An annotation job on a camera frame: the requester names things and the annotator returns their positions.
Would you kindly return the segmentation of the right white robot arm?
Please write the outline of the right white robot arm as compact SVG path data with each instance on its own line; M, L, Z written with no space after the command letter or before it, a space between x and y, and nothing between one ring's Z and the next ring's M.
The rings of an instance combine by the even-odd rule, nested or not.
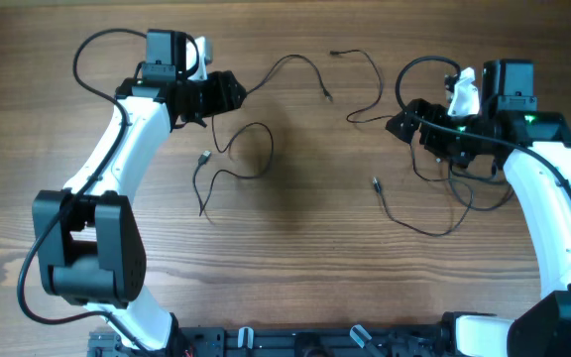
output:
M488 61L481 74L457 68L445 80L446 105L403 103L387 123L451 166L493 158L516 195L532 240L540 301L515 319L451 312L435 352L449 356L571 356L571 130L543 112L525 59Z

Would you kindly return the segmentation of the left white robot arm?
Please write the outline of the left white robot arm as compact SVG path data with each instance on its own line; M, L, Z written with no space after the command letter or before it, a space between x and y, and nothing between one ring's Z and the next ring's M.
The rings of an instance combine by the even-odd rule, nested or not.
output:
M209 71L211 43L169 30L144 35L146 57L109 96L112 119L83 167L32 205L45 292L99 316L131 356L187 356L176 317L145 285L147 258L134 217L135 193L160 145L189 123L238 109L245 88L229 71Z

